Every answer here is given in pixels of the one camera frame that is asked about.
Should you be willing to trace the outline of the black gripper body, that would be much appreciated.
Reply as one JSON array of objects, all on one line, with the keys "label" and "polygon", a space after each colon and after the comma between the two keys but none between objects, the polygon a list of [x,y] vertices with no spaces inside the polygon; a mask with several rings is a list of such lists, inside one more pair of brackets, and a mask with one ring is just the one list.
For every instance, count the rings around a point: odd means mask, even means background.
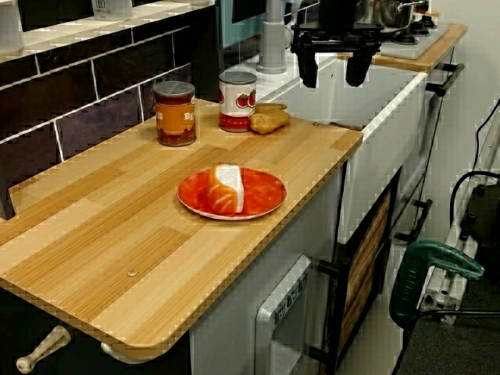
[{"label": "black gripper body", "polygon": [[292,27],[291,52],[379,52],[382,26],[358,24],[356,10],[356,1],[321,1],[317,21]]}]

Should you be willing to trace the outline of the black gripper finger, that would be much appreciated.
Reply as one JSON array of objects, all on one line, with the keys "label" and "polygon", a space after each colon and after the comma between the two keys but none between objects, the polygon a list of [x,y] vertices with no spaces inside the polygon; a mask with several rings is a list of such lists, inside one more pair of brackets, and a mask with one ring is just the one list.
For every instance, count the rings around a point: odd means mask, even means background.
[{"label": "black gripper finger", "polygon": [[298,53],[298,68],[302,83],[308,88],[316,87],[317,64],[313,50],[302,50]]},{"label": "black gripper finger", "polygon": [[364,82],[371,61],[370,51],[357,51],[348,58],[345,80],[351,87],[358,87]]}]

